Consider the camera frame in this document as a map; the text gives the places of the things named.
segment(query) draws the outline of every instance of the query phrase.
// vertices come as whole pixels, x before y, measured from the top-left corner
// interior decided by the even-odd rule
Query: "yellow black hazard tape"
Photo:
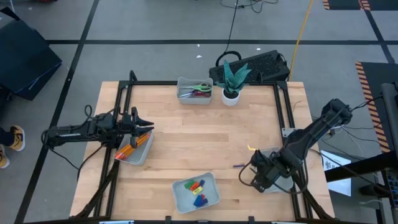
[[[373,100],[372,92],[369,87],[368,80],[366,79],[365,71],[363,70],[363,66],[361,62],[355,62],[355,68],[358,73],[359,81],[361,82],[362,91],[366,100]],[[384,135],[382,124],[380,124],[380,117],[377,113],[376,105],[374,101],[369,102],[368,104],[369,114],[371,115],[371,119],[373,122],[374,130],[377,134],[377,141],[380,144],[380,148],[382,152],[389,152],[389,146],[387,143],[386,136]]]
[[[359,6],[361,7],[361,9],[364,10],[371,10],[371,5],[369,4],[368,0],[358,0],[359,2]]]
[[[323,7],[325,7],[325,9],[327,9],[327,10],[330,9],[329,0],[322,0],[322,3],[323,3]]]

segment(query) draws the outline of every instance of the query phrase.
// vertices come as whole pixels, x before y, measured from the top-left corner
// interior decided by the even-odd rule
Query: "potted plant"
[[[223,89],[221,100],[225,105],[234,106],[238,103],[241,96],[240,91],[244,86],[243,81],[250,71],[251,69],[248,69],[248,64],[246,63],[234,75],[229,67],[229,63],[226,60],[224,61],[224,83],[216,82],[216,84]]]

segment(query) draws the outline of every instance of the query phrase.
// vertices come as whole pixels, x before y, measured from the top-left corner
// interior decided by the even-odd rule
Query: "person's foot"
[[[4,146],[0,144],[0,169],[6,168],[10,164],[10,160],[6,157]]]
[[[25,148],[24,130],[18,125],[13,125],[10,128],[10,132],[14,134],[14,143],[9,147],[18,152],[22,151]]]

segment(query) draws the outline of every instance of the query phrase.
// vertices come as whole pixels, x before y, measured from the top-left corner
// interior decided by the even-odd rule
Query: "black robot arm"
[[[102,113],[85,121],[81,125],[64,127],[52,127],[45,132],[44,142],[48,147],[61,146],[67,142],[99,141],[101,144],[115,142],[117,138],[125,134],[131,134],[131,146],[136,147],[136,137],[145,134],[153,127],[141,127],[153,125],[138,117],[137,108],[131,108],[131,114],[123,115],[120,121],[115,121],[115,116]]]
[[[349,106],[339,99],[331,100],[322,109],[322,115],[305,129],[292,132],[278,152],[269,157],[256,151],[251,165],[257,168],[251,185],[258,191],[268,189],[280,177],[290,177],[302,166],[308,150],[331,128],[348,124],[351,121]]]

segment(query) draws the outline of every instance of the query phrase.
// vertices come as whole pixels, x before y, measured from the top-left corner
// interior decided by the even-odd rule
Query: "orange pencil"
[[[143,134],[142,136],[139,136],[137,139],[137,147],[139,147],[147,139],[149,139],[149,134]],[[134,150],[135,149],[128,144],[116,153],[115,158],[125,160],[134,152]]]
[[[143,139],[140,139],[137,141],[137,147],[139,147],[142,143],[144,143],[147,139],[149,139],[149,135],[145,136]],[[131,148],[130,150],[127,150],[127,153],[125,153],[124,156],[122,156],[122,160],[127,159],[133,152],[134,152],[134,148]]]
[[[139,136],[137,141],[139,141],[140,139],[143,139],[146,135],[147,135],[147,134],[143,134],[142,136]],[[119,159],[119,158],[122,157],[128,150],[130,150],[130,148],[131,148],[131,145],[130,145],[130,144],[124,146],[122,149],[120,149],[118,152],[116,152],[115,158]]]

